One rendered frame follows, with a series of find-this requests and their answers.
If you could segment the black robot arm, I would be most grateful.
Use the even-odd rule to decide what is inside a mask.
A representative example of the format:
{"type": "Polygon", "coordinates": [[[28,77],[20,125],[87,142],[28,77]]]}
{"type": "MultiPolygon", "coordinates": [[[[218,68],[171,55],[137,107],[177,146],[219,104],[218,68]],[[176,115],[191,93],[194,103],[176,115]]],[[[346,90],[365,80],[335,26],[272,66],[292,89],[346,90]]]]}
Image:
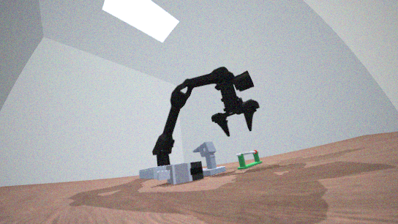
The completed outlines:
{"type": "Polygon", "coordinates": [[[212,73],[207,75],[186,79],[183,83],[180,83],[178,86],[176,86],[171,92],[171,107],[165,129],[158,137],[152,152],[153,155],[157,156],[157,166],[172,165],[170,164],[168,154],[172,152],[172,148],[175,143],[175,139],[173,139],[172,135],[173,130],[176,125],[179,111],[185,105],[187,99],[191,95],[192,89],[194,87],[204,86],[212,83],[217,84],[215,89],[218,91],[221,90],[222,96],[229,92],[235,92],[234,86],[236,90],[239,90],[240,92],[250,89],[254,86],[248,71],[235,76],[225,67],[216,68],[212,73]],[[186,93],[180,91],[185,87],[187,87],[186,93]]]}

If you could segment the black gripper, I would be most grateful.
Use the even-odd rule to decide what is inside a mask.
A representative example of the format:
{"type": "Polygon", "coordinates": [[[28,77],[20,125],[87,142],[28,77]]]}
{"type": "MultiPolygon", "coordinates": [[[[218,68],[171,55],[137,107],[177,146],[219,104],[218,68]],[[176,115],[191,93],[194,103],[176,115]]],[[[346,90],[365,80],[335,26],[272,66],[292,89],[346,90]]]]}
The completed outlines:
{"type": "Polygon", "coordinates": [[[226,113],[216,113],[211,117],[212,122],[217,123],[223,129],[226,136],[230,136],[228,131],[228,120],[226,120],[227,117],[243,111],[248,129],[252,131],[253,115],[254,112],[257,111],[256,109],[260,107],[259,103],[254,100],[246,100],[242,103],[242,106],[240,106],[238,99],[239,97],[236,96],[235,92],[229,92],[223,95],[221,101],[224,102],[224,111],[226,111],[226,113]]]}

